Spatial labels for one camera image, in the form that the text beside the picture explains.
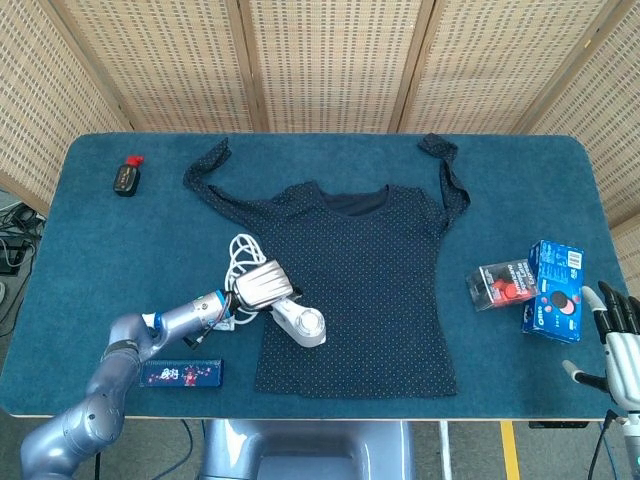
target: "blue table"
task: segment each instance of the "blue table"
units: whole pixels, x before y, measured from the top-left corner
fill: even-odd
[[[0,378],[13,415],[52,415],[83,397],[126,312],[165,311],[222,285],[229,241],[241,228],[182,186],[187,166],[219,134],[113,133],[69,149],[22,312]],[[317,180],[330,193],[419,186],[440,198],[438,161],[417,135],[230,135],[231,159],[215,182],[267,198]],[[218,390],[131,389],[129,416],[224,418],[595,419],[607,396],[569,380],[565,358],[602,374],[588,312],[583,340],[565,345],[520,331],[520,306],[475,313],[464,282],[481,264],[527,255],[540,239],[582,247],[586,282],[624,283],[583,147],[563,136],[447,135],[471,207],[447,234],[438,261],[440,322],[459,393],[438,399],[327,400],[253,391],[263,321],[215,332],[162,358],[225,360]],[[112,191],[128,155],[144,155],[138,193]]]

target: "robotic hand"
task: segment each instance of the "robotic hand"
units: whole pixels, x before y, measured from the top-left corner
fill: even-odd
[[[589,375],[565,360],[563,366],[571,378],[610,393],[628,412],[622,419],[634,480],[640,480],[640,301],[625,297],[604,282],[598,282],[605,302],[589,287],[582,293],[591,307],[604,346],[606,377]]]
[[[272,315],[305,347],[324,342],[324,319],[302,307],[289,278],[272,260],[236,278],[232,289],[216,290],[164,313],[129,314],[111,326],[109,345],[89,381],[85,398],[31,432],[22,442],[23,478],[71,479],[78,465],[114,443],[124,423],[125,397],[142,364],[165,346],[210,332],[238,309],[273,308]]]

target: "blue box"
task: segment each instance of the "blue box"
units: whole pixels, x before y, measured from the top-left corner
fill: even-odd
[[[567,343],[580,341],[584,252],[541,240],[529,251],[538,295],[525,303],[522,331]]]

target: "gray floor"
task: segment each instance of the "gray floor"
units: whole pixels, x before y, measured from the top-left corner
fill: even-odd
[[[0,316],[11,301],[22,277],[2,277],[7,298],[0,304]],[[13,321],[12,313],[0,325],[0,334]],[[10,337],[0,338],[0,365]],[[24,436],[44,420],[16,419],[0,411],[0,479],[20,478],[19,448]],[[190,460],[167,479],[193,479],[202,458],[203,436],[200,422],[188,421],[194,439]],[[440,443],[435,423],[415,423],[415,461],[420,480],[442,478]],[[599,429],[532,430],[526,423],[515,426],[520,477],[536,479],[586,479]],[[450,424],[453,476],[457,479],[504,479],[504,457],[500,426],[496,422]],[[618,471],[618,478],[629,478],[620,427],[614,424],[607,440]],[[177,420],[130,420],[118,442],[102,456],[103,480],[149,479],[182,458],[188,450],[188,437]],[[93,461],[78,470],[77,479],[93,479]],[[613,479],[606,450],[600,452],[595,479]]]

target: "dark blue shirt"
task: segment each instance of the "dark blue shirt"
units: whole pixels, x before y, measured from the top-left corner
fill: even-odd
[[[455,177],[455,145],[427,135],[419,146],[441,159],[442,204],[419,188],[329,195],[316,182],[268,200],[235,198],[203,175],[231,152],[227,140],[185,173],[185,185],[220,214],[260,237],[301,303],[325,317],[327,342],[307,349],[265,323],[256,389],[309,397],[428,397],[456,393],[435,298],[440,240],[469,205]]]

